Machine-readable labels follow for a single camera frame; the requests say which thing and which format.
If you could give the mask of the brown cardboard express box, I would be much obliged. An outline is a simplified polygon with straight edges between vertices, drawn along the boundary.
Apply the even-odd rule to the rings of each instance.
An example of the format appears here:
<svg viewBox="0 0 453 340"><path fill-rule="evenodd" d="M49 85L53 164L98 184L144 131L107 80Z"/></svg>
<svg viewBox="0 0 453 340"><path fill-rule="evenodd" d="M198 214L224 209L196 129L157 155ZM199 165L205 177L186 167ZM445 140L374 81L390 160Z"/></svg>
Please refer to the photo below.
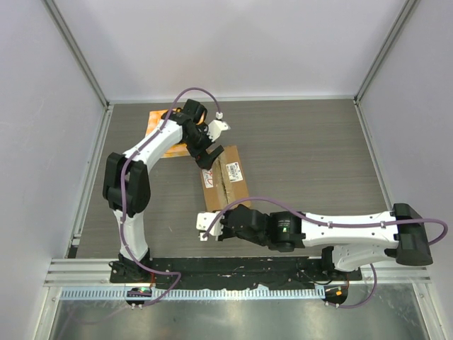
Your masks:
<svg viewBox="0 0 453 340"><path fill-rule="evenodd" d="M210 170L201 170L206 211L220 211L228 204L249 197L246 177L236 145L224 147Z"/></svg>

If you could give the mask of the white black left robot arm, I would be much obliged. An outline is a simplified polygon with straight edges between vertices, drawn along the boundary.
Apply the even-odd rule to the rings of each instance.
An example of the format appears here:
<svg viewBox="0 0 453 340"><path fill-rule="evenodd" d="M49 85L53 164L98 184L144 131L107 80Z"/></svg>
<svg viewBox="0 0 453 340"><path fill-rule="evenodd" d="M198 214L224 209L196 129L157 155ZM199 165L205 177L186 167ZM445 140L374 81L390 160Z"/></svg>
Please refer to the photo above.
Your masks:
<svg viewBox="0 0 453 340"><path fill-rule="evenodd" d="M182 144L200 169L209 170L224 151L221 146L209 150L230 128L221 112L208 123L206 107L188 99L183 107L160 114L144 139L106 160L103 197L117 220L121 243L118 259L109 264L112 283L143 283L154 274L144 235L144 211L151 200L149 173L157 161Z"/></svg>

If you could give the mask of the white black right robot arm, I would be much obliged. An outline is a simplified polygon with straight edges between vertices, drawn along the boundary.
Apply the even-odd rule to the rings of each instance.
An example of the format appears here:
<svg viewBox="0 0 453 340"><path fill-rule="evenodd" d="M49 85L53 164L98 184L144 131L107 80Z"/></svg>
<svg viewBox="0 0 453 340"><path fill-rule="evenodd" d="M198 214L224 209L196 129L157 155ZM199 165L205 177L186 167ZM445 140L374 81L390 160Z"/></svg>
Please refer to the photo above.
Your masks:
<svg viewBox="0 0 453 340"><path fill-rule="evenodd" d="M266 214L240 204L218 214L210 234L218 241L236 237L281 253L320 247L319 269L329 280L390 259L403 266L433 263L425 223L406 203L396 203L390 211L353 216Z"/></svg>

